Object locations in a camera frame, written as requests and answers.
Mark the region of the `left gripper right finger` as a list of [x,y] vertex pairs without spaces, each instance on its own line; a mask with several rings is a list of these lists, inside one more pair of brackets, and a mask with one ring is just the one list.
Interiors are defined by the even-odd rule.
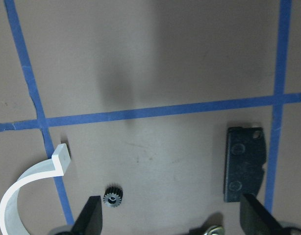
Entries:
[[240,225],[246,235],[284,235],[282,226],[252,194],[240,201]]

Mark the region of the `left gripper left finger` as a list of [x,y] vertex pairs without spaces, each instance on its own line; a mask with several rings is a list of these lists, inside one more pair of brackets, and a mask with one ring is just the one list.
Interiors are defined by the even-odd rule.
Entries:
[[100,196],[90,196],[71,229],[73,235],[100,235],[102,207]]

